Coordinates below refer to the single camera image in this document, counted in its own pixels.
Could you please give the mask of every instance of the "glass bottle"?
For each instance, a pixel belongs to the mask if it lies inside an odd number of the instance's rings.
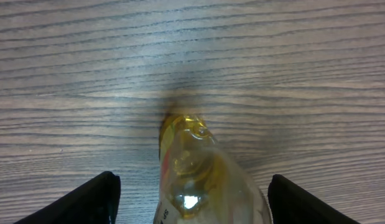
[[[197,115],[160,130],[160,201],[154,224],[270,224],[261,191]]]

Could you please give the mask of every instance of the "wood grain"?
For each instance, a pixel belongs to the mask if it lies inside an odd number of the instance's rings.
[[[151,223],[174,103],[265,193],[385,223],[385,0],[0,0],[0,223],[104,170]]]

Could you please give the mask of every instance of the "wooden surface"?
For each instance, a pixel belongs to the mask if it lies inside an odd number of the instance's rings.
[[[151,223],[173,103],[265,193],[385,223],[385,0],[0,0],[0,223],[104,170]]]

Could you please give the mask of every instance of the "plastic bottle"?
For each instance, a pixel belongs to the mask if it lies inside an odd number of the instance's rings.
[[[270,224],[261,191],[204,120],[172,115],[160,130],[160,201],[154,224]]]

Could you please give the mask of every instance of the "black object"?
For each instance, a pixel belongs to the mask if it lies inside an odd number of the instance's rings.
[[[358,224],[282,175],[268,188],[274,224]]]
[[[106,171],[16,224],[115,224],[119,198],[120,178]],[[268,199],[274,224],[358,224],[278,174]]]
[[[115,224],[120,178],[106,171],[16,224]]]

